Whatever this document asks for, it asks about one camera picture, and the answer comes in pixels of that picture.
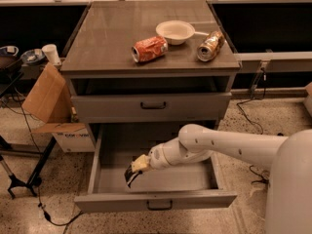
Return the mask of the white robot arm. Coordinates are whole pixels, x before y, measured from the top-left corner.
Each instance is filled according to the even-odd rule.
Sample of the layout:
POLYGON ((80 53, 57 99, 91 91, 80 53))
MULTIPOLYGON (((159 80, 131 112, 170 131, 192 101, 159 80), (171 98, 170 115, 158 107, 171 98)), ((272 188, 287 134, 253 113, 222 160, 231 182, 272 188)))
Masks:
POLYGON ((204 161, 212 152, 270 172, 266 234, 312 234, 312 130, 268 136, 188 124, 176 138, 152 147, 134 160, 125 171, 125 180, 131 183, 147 171, 204 161))

